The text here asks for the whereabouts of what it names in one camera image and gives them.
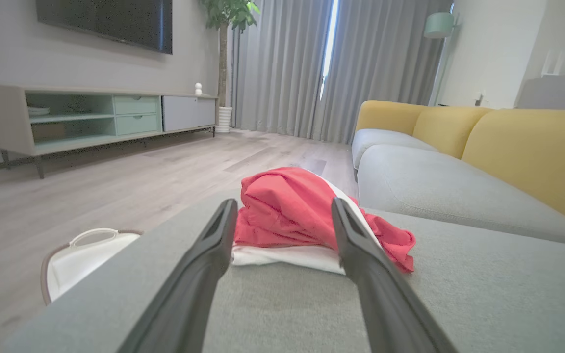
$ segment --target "white plant pot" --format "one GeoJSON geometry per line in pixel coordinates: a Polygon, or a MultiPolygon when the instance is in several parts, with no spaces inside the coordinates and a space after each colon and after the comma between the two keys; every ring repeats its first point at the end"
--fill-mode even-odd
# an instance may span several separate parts
{"type": "Polygon", "coordinates": [[[219,123],[215,127],[218,134],[227,134],[231,131],[232,107],[219,107],[219,123]]]}

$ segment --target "mint green lamp shade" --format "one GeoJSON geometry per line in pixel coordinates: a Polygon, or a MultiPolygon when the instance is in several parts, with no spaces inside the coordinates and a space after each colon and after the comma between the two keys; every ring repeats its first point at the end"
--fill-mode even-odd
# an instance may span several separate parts
{"type": "Polygon", "coordinates": [[[434,13],[426,18],[424,36],[426,38],[446,38],[453,32],[455,17],[451,13],[434,13]]]}

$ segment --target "clothing pile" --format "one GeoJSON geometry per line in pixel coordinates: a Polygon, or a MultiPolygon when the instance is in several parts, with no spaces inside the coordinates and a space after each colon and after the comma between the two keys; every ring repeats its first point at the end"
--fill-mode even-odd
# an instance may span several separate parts
{"type": "Polygon", "coordinates": [[[408,252],[415,238],[384,219],[366,214],[355,199],[308,170],[284,167],[245,178],[241,183],[232,264],[285,262],[344,274],[339,266],[331,216],[333,198],[346,201],[377,246],[404,272],[413,271],[408,252]]]}

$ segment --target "basket handle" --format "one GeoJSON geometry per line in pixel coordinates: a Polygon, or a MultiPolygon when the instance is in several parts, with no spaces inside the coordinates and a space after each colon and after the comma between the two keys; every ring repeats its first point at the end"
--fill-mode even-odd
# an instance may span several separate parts
{"type": "Polygon", "coordinates": [[[100,242],[103,242],[103,241],[110,241],[112,239],[115,239],[117,237],[117,235],[119,235],[119,231],[114,230],[112,228],[95,228],[95,229],[92,229],[92,230],[88,230],[88,231],[78,235],[74,239],[72,239],[69,242],[69,246],[71,248],[76,248],[77,247],[76,243],[78,243],[78,241],[81,241],[82,239],[84,239],[84,238],[86,238],[90,235],[95,235],[95,234],[100,234],[100,233],[112,233],[112,237],[110,237],[108,239],[102,239],[100,241],[96,241],[96,242],[91,243],[91,244],[100,243],[100,242]]]}

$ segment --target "wooden floor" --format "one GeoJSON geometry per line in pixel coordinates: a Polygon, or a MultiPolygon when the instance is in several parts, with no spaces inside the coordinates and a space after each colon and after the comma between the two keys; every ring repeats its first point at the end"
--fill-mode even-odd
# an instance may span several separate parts
{"type": "Polygon", "coordinates": [[[304,167],[357,196],[350,146],[232,130],[121,143],[0,170],[0,341],[45,305],[43,257],[98,227],[150,230],[257,172],[304,167]]]}

